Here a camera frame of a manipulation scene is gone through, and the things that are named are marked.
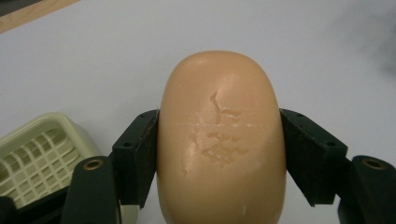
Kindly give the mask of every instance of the soap dish grid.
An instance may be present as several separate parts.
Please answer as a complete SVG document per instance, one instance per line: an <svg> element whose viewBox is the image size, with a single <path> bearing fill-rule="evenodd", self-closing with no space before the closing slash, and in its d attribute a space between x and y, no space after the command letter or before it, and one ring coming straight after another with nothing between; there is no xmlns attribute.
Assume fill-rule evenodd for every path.
<svg viewBox="0 0 396 224"><path fill-rule="evenodd" d="M70 184L83 158L61 129L51 129L0 158L0 194L22 207Z"/></svg>

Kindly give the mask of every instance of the screw hole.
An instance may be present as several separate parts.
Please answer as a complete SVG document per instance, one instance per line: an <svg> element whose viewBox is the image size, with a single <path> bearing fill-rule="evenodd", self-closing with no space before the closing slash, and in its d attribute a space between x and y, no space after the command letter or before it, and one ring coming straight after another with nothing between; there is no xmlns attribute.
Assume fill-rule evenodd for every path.
<svg viewBox="0 0 396 224"><path fill-rule="evenodd" d="M92 160L92 161L87 161L84 164L84 170L96 170L99 167L101 167L103 165L103 161L102 160Z"/></svg>
<svg viewBox="0 0 396 224"><path fill-rule="evenodd" d="M335 143L334 142L325 142L324 144L326 146L328 146L328 147L335 147Z"/></svg>
<svg viewBox="0 0 396 224"><path fill-rule="evenodd" d="M131 147L131 146L132 146L132 143L130 143L130 142L124 142L122 145L123 145L124 147Z"/></svg>
<svg viewBox="0 0 396 224"><path fill-rule="evenodd" d="M364 159L363 164L375 170L386 170L387 167L381 162L374 159Z"/></svg>

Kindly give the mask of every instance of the orange soap bar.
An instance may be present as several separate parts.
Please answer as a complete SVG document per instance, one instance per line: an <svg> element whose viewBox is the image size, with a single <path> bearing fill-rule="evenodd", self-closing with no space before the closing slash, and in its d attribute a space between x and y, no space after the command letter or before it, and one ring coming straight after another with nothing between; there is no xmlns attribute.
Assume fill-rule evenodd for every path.
<svg viewBox="0 0 396 224"><path fill-rule="evenodd" d="M157 184L168 224L277 223L286 159L274 90L239 53L191 55L161 105Z"/></svg>

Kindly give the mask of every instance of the soap scratch mark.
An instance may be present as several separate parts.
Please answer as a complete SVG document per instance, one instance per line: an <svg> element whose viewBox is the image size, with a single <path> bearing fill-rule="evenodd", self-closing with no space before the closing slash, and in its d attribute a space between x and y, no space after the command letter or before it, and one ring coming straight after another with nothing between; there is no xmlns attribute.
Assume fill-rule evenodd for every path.
<svg viewBox="0 0 396 224"><path fill-rule="evenodd" d="M216 124L220 124L220 122L221 122L221 120L220 120L220 106L219 106L218 101L216 100L216 96L217 95L218 95L218 92L216 91L215 93L213 93L213 95L210 96L210 103L215 105L215 109L216 109Z"/></svg>
<svg viewBox="0 0 396 224"><path fill-rule="evenodd" d="M197 149L200 148L200 146L198 144L196 131L187 133L185 139L187 142L189 142L189 145L185 148L186 153L188 155L187 158L192 158L194 156L194 153L197 151ZM187 178L189 176L189 173L191 171L191 166L192 166L192 164L189 162L189 160L186 160L186 157L181 158L179 171L182 173L182 175L185 178Z"/></svg>
<svg viewBox="0 0 396 224"><path fill-rule="evenodd" d="M232 120L233 123L238 123L241 120L241 111L232 110L230 108L221 108L216 97L218 96L218 92L213 93L209 100L215 106L216 110L216 124L221 124L221 117L227 117Z"/></svg>
<svg viewBox="0 0 396 224"><path fill-rule="evenodd" d="M235 156L248 153L247 149L235 145L239 138L218 132L208 133L206 136L215 139L216 143L211 147L205 148L203 154L212 162L218 163L220 167L232 164L235 161Z"/></svg>

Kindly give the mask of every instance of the wooden edge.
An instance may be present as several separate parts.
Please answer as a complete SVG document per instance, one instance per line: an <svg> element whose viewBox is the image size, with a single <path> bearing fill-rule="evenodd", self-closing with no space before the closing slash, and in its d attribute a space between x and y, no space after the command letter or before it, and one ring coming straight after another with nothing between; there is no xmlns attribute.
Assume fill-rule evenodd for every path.
<svg viewBox="0 0 396 224"><path fill-rule="evenodd" d="M29 7L24 7L11 12L0 17L0 34L21 26L26 22L33 21L50 14L53 11L67 7L77 1L79 0L42 0L30 5Z"/></svg>

